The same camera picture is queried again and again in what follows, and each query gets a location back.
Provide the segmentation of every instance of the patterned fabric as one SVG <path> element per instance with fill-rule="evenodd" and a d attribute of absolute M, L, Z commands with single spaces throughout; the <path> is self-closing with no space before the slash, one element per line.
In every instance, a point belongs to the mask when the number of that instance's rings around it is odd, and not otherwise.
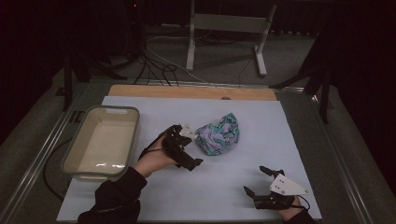
<path fill-rule="evenodd" d="M 233 149 L 238 143 L 238 121 L 233 113 L 221 118 L 219 125 L 206 124 L 196 132 L 196 143 L 208 156 L 218 156 Z"/>

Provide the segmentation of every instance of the wearable hand device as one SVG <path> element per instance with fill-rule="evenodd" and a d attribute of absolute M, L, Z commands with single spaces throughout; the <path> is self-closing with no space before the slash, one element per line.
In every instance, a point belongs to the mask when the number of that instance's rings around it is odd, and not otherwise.
<path fill-rule="evenodd" d="M 149 148 L 156 143 L 162 136 L 163 139 L 163 149 L 165 154 L 173 159 L 177 164 L 177 167 L 184 167 L 189 171 L 192 171 L 196 166 L 199 166 L 201 162 L 204 160 L 201 159 L 193 159 L 189 154 L 187 154 L 184 150 L 184 147 L 191 142 L 189 137 L 185 137 L 180 135 L 180 132 L 183 128 L 181 125 L 172 125 L 164 132 L 160 133 L 160 135 L 148 146 L 139 156 L 139 160 L 149 152 Z"/>
<path fill-rule="evenodd" d="M 284 210 L 291 207 L 306 209 L 292 203 L 294 202 L 294 196 L 308 194 L 308 190 L 286 178 L 283 170 L 274 171 L 264 166 L 260 166 L 260 170 L 269 176 L 273 175 L 275 180 L 270 186 L 271 193 L 269 195 L 258 196 L 253 190 L 244 186 L 245 193 L 253 199 L 257 209 Z"/>

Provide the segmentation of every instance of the white tabletop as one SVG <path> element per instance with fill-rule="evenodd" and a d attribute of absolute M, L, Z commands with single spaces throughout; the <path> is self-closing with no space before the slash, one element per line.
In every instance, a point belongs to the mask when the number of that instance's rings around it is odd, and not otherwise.
<path fill-rule="evenodd" d="M 257 195 L 269 194 L 271 176 L 259 170 L 261 165 L 283 169 L 285 175 L 308 189 L 310 215 L 321 214 L 294 143 L 283 108 L 278 101 L 199 100 L 107 96 L 103 105 L 130 105 L 140 111 L 140 130 L 135 137 L 134 164 L 144 147 L 173 124 L 189 123 L 198 129 L 219 123 L 222 116 L 234 113 L 240 137 L 230 152 L 210 157 L 194 142 L 186 146 L 193 158 L 204 162 L 193 171 L 167 167 L 148 178 L 143 189 L 140 221 L 253 221 L 280 219 L 271 210 L 257 210 L 244 186 Z M 73 179 L 58 221 L 76 221 L 78 215 L 94 205 L 93 192 L 100 183 Z"/>

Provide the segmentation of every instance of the person's arm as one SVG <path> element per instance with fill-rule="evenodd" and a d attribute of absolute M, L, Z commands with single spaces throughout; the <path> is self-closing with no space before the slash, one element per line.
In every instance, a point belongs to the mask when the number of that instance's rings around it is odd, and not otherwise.
<path fill-rule="evenodd" d="M 117 181 L 104 182 L 95 191 L 95 206 L 78 216 L 79 224 L 136 223 L 140 213 L 140 191 L 147 185 L 146 177 L 175 161 L 165 155 L 160 138 L 134 167 Z"/>
<path fill-rule="evenodd" d="M 295 196 L 293 205 L 301 206 L 300 200 Z M 276 210 L 283 218 L 285 224 L 315 224 L 315 220 L 303 208 L 288 208 L 284 210 Z"/>

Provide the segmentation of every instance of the plastic bin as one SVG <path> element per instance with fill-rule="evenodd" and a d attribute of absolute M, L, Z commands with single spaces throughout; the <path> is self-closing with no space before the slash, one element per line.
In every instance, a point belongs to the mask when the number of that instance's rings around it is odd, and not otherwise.
<path fill-rule="evenodd" d="M 62 162 L 79 179 L 117 179 L 134 154 L 139 111 L 130 106 L 98 105 L 85 114 Z"/>

